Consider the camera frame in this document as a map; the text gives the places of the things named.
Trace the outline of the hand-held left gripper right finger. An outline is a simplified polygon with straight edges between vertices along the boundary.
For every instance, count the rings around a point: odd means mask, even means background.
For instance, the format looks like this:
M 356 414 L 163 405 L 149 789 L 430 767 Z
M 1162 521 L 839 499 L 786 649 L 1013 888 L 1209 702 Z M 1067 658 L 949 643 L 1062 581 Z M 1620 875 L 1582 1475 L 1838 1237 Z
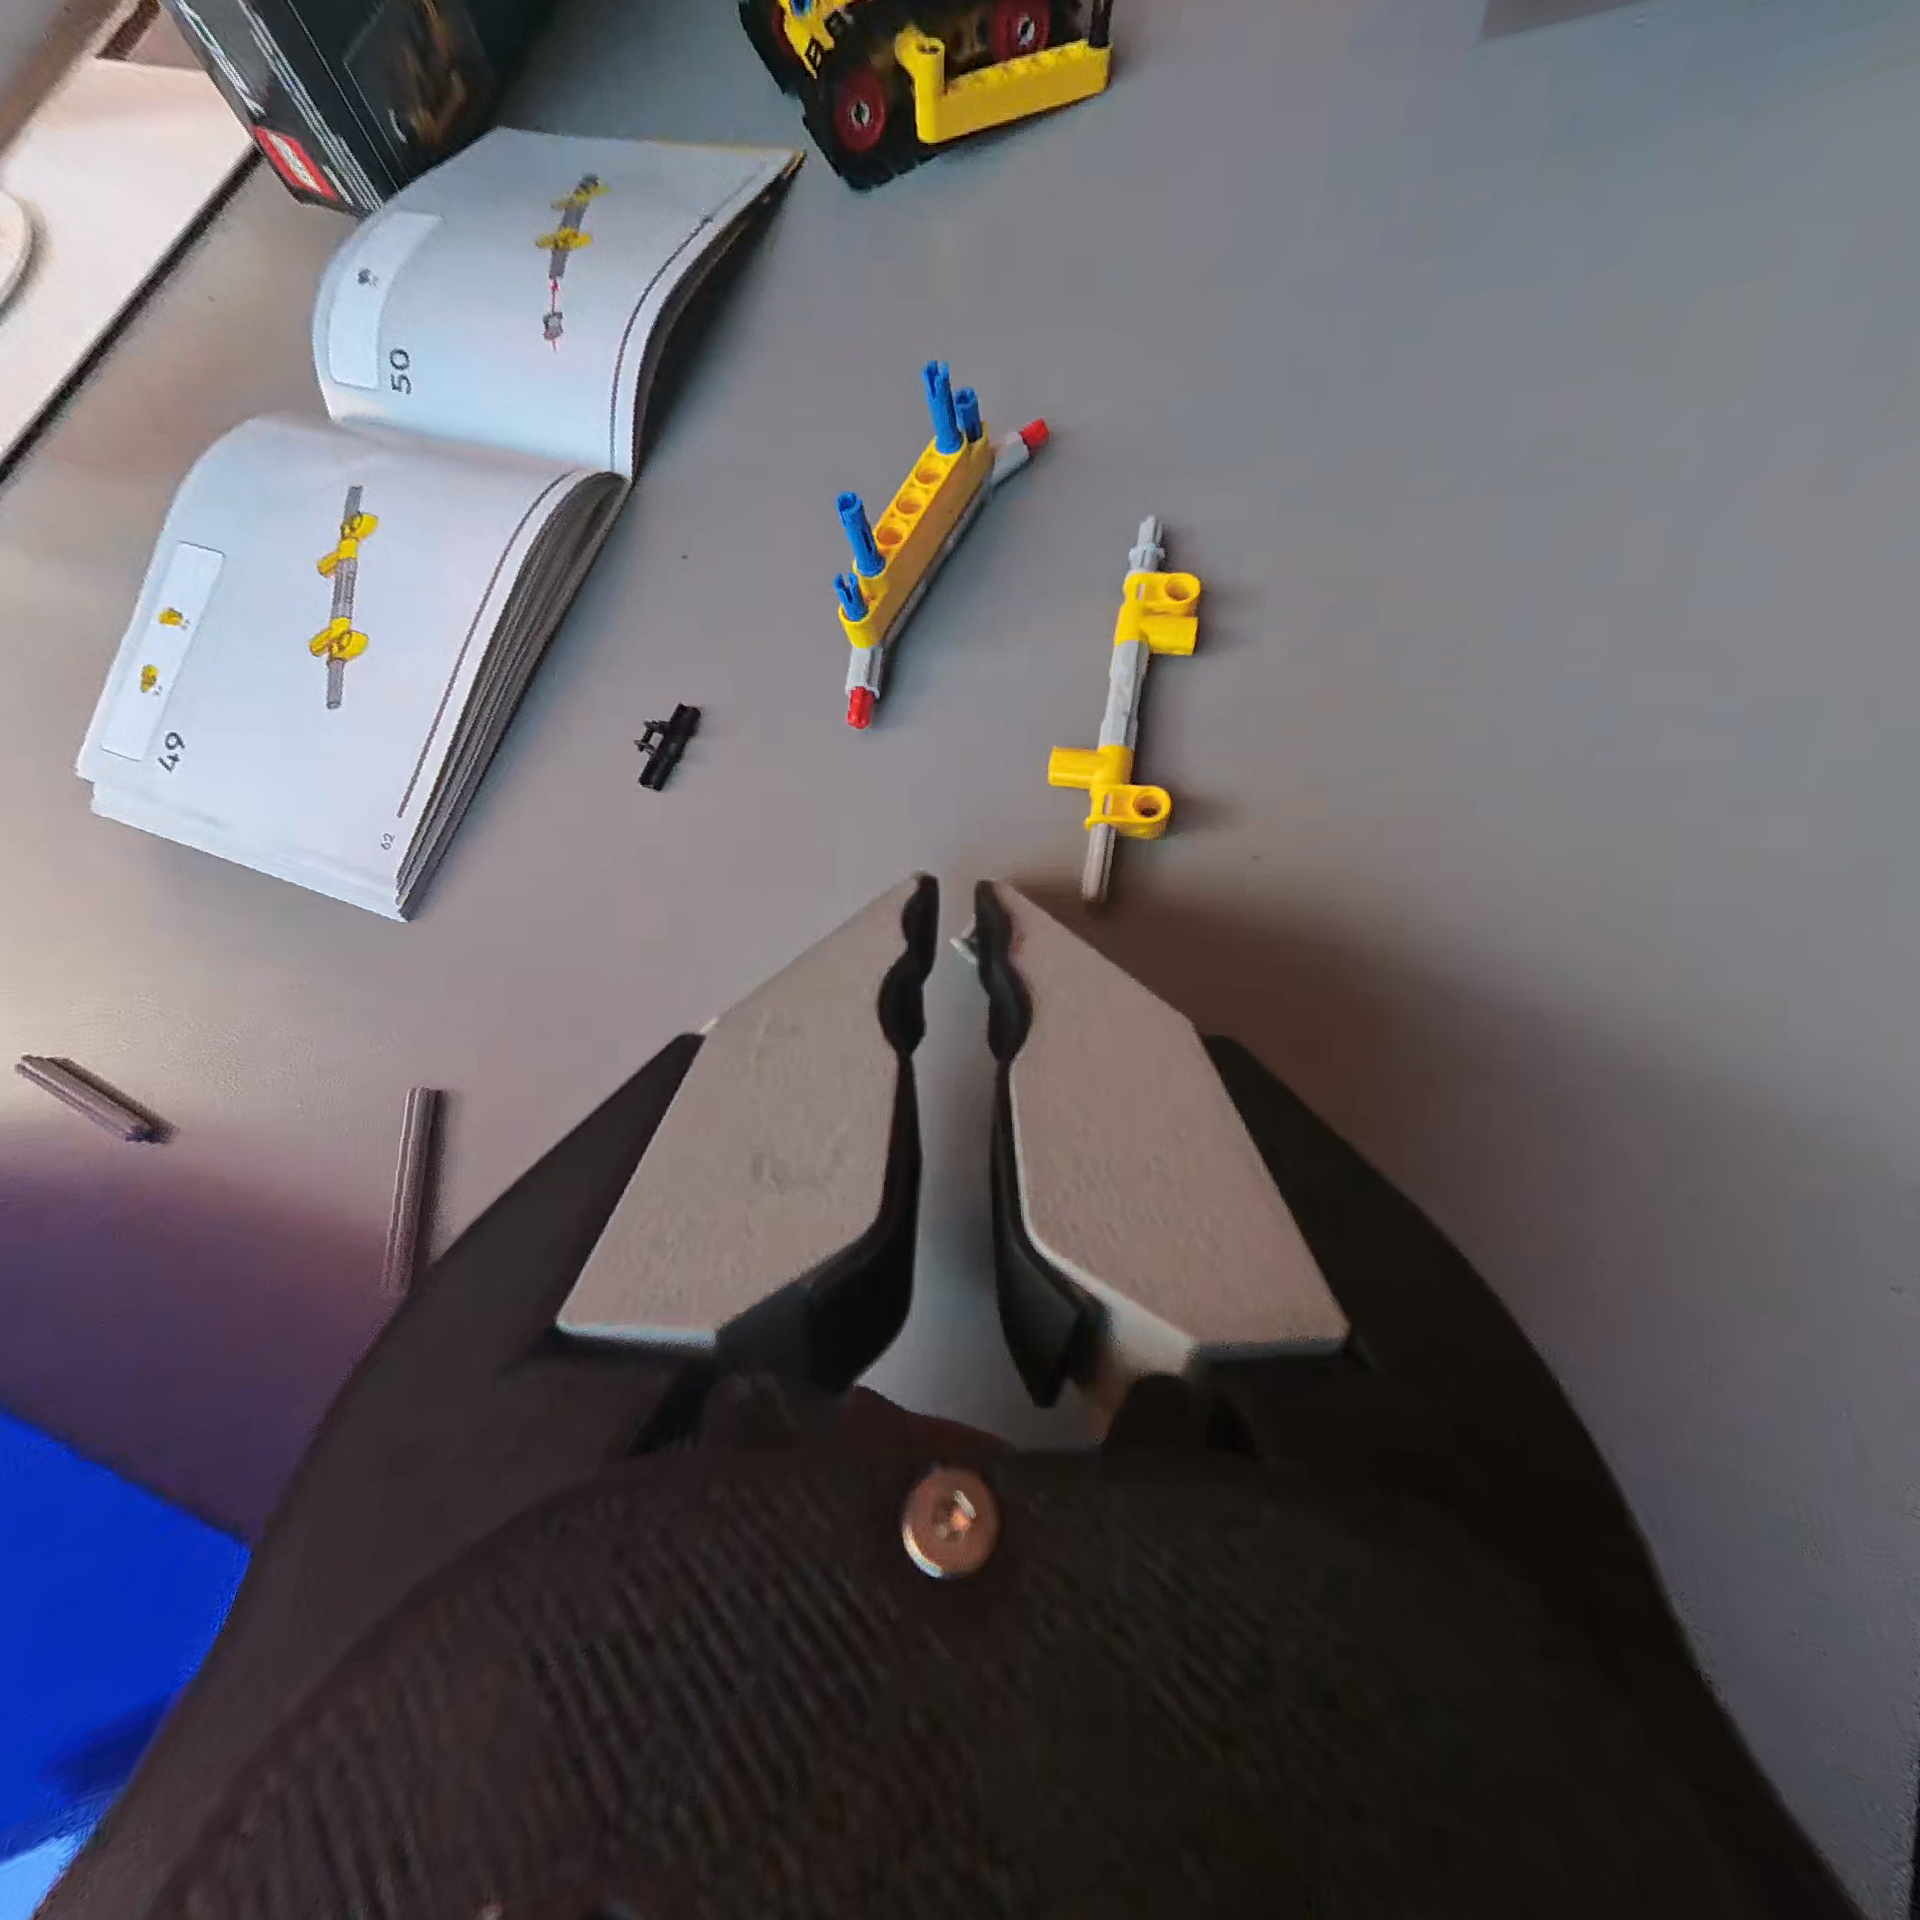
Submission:
M 1026 1397 L 1338 1360 L 1354 1325 L 1188 1016 L 1001 881 L 987 999 L 998 1327 Z

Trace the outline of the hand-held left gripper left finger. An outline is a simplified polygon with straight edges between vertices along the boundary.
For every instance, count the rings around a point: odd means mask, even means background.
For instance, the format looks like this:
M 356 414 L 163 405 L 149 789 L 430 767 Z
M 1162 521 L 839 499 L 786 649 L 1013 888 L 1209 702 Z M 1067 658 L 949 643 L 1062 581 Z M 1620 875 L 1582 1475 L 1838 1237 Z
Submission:
M 937 934 L 909 875 L 706 1026 L 559 1334 L 825 1395 L 873 1367 L 915 1289 Z

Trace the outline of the yellow lego vehicle model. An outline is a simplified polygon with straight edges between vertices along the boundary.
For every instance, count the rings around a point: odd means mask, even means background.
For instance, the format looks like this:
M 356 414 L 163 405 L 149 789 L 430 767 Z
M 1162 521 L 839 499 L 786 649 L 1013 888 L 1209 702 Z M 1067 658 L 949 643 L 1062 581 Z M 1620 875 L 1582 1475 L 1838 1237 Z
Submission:
M 740 3 L 757 61 L 852 190 L 1095 98 L 1111 3 Z

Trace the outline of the black lego set box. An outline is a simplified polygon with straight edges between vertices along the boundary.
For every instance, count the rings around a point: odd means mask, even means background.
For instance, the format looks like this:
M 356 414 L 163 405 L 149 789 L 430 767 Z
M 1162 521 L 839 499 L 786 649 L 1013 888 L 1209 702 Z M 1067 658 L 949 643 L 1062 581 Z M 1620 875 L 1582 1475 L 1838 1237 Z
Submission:
M 294 201 L 373 213 L 492 131 L 553 3 L 167 3 Z

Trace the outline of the dark grey axle rod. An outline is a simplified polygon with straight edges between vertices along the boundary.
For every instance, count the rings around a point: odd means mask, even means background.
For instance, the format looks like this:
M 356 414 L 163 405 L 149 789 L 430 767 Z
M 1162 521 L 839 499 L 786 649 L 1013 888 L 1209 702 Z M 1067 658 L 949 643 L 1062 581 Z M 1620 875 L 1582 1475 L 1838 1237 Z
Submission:
M 82 1115 L 95 1129 L 130 1146 L 163 1146 L 173 1136 L 171 1123 L 137 1106 L 130 1097 L 110 1089 L 102 1079 L 75 1063 L 22 1055 L 14 1065 L 17 1078 L 46 1093 L 68 1111 Z
M 430 1215 L 442 1129 L 439 1089 L 409 1089 L 399 1111 L 390 1217 L 380 1266 L 380 1288 L 398 1299 L 415 1281 Z

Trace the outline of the grey axle with yellow connectors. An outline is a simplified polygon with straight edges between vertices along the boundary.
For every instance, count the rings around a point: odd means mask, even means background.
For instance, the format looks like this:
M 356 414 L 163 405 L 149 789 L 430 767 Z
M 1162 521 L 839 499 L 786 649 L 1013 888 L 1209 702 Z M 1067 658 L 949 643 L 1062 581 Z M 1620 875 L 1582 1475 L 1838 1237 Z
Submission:
M 1138 728 L 1151 661 L 1196 653 L 1204 589 L 1196 575 L 1170 570 L 1165 559 L 1165 526 L 1147 515 L 1127 553 L 1095 746 L 1054 749 L 1046 758 L 1046 785 L 1089 801 L 1083 905 L 1108 902 L 1119 842 L 1157 842 L 1173 819 L 1170 793 L 1135 776 Z

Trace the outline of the yellow beam with blue pins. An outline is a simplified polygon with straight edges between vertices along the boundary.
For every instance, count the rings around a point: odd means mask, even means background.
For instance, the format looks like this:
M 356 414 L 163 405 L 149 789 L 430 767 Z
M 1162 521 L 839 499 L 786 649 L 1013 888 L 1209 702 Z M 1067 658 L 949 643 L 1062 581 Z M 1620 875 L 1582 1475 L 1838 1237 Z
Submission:
M 855 733 L 873 723 L 895 645 L 941 568 L 993 495 L 1049 443 L 1043 418 L 996 440 L 975 392 L 956 385 L 941 359 L 926 362 L 922 397 L 930 440 L 887 505 L 871 515 L 857 491 L 835 501 L 850 550 L 831 598 L 847 643 L 845 705 Z

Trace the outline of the open instruction booklet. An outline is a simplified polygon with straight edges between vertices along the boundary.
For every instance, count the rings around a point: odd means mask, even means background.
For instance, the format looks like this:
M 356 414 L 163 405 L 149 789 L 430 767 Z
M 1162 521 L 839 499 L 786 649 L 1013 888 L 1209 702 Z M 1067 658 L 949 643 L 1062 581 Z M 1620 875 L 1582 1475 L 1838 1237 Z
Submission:
M 111 824 L 406 921 L 641 469 L 671 329 L 786 149 L 494 128 L 369 215 L 323 418 L 189 469 L 78 776 Z

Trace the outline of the grey easel stand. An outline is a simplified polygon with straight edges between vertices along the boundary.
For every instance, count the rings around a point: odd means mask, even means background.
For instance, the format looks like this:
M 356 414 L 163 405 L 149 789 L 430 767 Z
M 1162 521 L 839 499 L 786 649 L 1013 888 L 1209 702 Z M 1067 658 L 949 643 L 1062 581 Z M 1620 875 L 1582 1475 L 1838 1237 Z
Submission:
M 2 458 L 14 461 L 251 146 L 197 66 L 84 57 L 5 153 Z

